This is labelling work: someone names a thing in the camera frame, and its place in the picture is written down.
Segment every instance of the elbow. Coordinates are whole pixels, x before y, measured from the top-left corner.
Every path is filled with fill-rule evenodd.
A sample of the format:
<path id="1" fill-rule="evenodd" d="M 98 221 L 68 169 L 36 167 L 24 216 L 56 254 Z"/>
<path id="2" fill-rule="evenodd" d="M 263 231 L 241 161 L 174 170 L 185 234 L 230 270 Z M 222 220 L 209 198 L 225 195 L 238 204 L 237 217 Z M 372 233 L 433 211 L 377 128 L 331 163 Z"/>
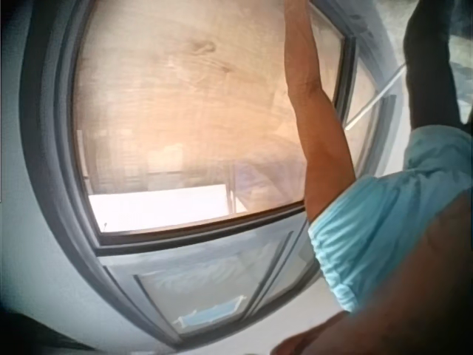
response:
<path id="1" fill-rule="evenodd" d="M 303 84 L 287 83 L 287 95 L 291 103 L 299 103 L 312 98 L 314 95 L 324 93 L 320 80 L 313 80 Z"/>

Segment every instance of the shirt sleeve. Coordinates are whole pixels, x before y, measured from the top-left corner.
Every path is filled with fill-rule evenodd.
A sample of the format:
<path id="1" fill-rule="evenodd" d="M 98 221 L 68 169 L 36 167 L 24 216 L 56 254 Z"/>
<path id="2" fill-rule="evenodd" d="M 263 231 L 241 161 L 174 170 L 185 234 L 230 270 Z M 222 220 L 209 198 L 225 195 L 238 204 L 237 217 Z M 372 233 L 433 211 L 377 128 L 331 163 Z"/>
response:
<path id="1" fill-rule="evenodd" d="M 316 257 L 342 308 L 353 311 L 363 303 L 414 249 L 433 217 L 469 188 L 470 177 L 455 181 L 452 174 L 363 177 L 313 222 Z"/>

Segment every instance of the wooden surface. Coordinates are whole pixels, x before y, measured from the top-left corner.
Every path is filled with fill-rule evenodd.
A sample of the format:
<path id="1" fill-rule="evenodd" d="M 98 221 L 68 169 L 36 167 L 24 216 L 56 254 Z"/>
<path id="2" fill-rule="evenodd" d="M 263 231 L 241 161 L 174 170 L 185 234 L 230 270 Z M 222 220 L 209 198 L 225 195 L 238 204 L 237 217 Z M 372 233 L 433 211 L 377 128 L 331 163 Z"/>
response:
<path id="1" fill-rule="evenodd" d="M 74 119 L 91 193 L 225 183 L 248 211 L 302 199 L 282 0 L 98 0 Z M 314 11 L 324 89 L 341 37 Z"/>

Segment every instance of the window frame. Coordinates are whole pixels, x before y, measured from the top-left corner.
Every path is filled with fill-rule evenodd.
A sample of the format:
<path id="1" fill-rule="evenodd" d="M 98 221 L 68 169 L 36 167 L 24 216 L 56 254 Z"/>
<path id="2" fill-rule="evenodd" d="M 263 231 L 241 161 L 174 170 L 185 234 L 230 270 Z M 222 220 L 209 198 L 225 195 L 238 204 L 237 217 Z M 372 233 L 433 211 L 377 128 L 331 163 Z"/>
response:
<path id="1" fill-rule="evenodd" d="M 127 254 L 121 256 L 100 257 L 100 262 L 104 268 L 113 276 L 122 291 L 127 294 L 143 315 L 156 324 L 160 331 L 164 331 L 163 338 L 168 344 L 179 349 L 198 345 L 205 339 L 206 342 L 214 341 L 225 335 L 233 334 L 238 330 L 254 322 L 255 314 L 259 310 L 259 305 L 265 299 L 265 295 L 271 290 L 271 286 L 281 277 L 281 270 L 285 263 L 289 263 L 291 257 L 296 256 L 292 251 L 295 246 L 300 246 L 304 241 L 307 232 L 307 223 L 303 215 L 299 214 L 290 217 L 288 220 L 279 221 L 268 226 L 253 230 L 250 234 L 241 233 L 231 237 L 215 240 L 210 243 L 201 243 L 195 246 L 185 246 L 182 248 L 170 249 L 167 251 L 153 251 L 145 254 Z M 277 242 L 276 252 L 268 266 L 265 276 L 251 296 L 247 308 L 236 316 L 230 317 L 214 326 L 204 327 L 202 330 L 192 331 L 188 334 L 179 335 L 169 324 L 169 321 L 161 314 L 158 305 L 155 305 L 146 291 L 140 284 L 137 277 L 139 274 L 146 274 L 156 270 L 160 266 L 173 265 L 185 259 L 186 263 L 193 260 L 211 259 L 212 256 L 221 258 L 235 255 L 237 251 L 249 250 L 265 246 L 269 243 Z M 308 287 L 316 280 L 314 274 L 305 277 L 304 287 Z M 279 303 L 279 298 L 270 304 Z"/>
<path id="2" fill-rule="evenodd" d="M 377 51 L 382 51 L 376 42 L 373 44 L 374 39 L 366 38 L 366 30 L 359 30 L 359 24 L 350 15 L 352 5 L 342 6 L 342 1 L 338 0 L 313 0 L 312 3 L 345 37 L 334 100 L 341 122 L 345 122 L 353 95 L 358 58 L 364 60 L 379 86 L 383 85 L 385 76 L 389 75 L 383 70 L 384 67 L 391 67 L 394 71 L 396 63 L 383 57 L 385 53 L 380 56 Z M 94 0 L 35 0 L 33 4 L 20 78 L 19 102 L 24 159 L 33 191 L 49 228 L 66 256 L 81 276 L 116 311 L 138 328 L 173 348 L 204 345 L 229 335 L 230 330 L 216 331 L 218 335 L 215 336 L 203 334 L 199 339 L 174 344 L 172 339 L 168 339 L 166 334 L 143 316 L 129 295 L 123 292 L 117 280 L 103 267 L 103 258 L 197 246 L 273 223 L 284 223 L 292 217 L 305 219 L 304 206 L 302 202 L 294 203 L 251 215 L 245 220 L 225 221 L 203 226 L 198 230 L 193 228 L 191 234 L 189 230 L 183 229 L 177 233 L 169 233 L 159 240 L 156 234 L 141 235 L 140 238 L 134 235 L 133 241 L 127 235 L 117 236 L 114 240 L 102 238 L 90 206 L 87 205 L 88 198 L 84 193 L 86 190 L 75 156 L 71 119 L 75 59 L 93 4 Z M 388 131 L 394 127 L 393 117 L 398 111 L 401 96 L 400 90 L 394 87 L 387 93 L 386 100 L 382 99 L 380 112 L 387 116 L 382 120 L 378 119 L 365 172 L 375 172 L 379 168 L 383 158 L 381 148 L 387 144 L 384 140 Z M 266 283 L 264 290 L 260 290 L 256 300 L 258 305 L 264 304 L 262 301 L 265 295 L 282 276 L 285 263 L 289 263 L 293 256 L 292 250 L 288 245 L 283 248 L 274 269 L 273 283 Z M 314 267 L 290 291 L 261 308 L 255 303 L 248 316 L 237 324 L 234 331 L 249 326 L 282 307 L 319 277 L 319 269 L 314 263 Z"/>

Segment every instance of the skin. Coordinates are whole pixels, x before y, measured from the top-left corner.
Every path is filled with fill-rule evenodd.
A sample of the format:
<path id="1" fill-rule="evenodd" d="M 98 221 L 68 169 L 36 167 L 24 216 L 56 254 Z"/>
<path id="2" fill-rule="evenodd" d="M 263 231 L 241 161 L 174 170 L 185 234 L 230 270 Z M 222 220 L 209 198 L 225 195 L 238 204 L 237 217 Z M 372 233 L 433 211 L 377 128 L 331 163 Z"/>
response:
<path id="1" fill-rule="evenodd" d="M 307 160 L 304 204 L 313 222 L 355 182 L 355 171 L 335 108 L 325 94 L 308 0 L 285 0 L 285 74 Z"/>

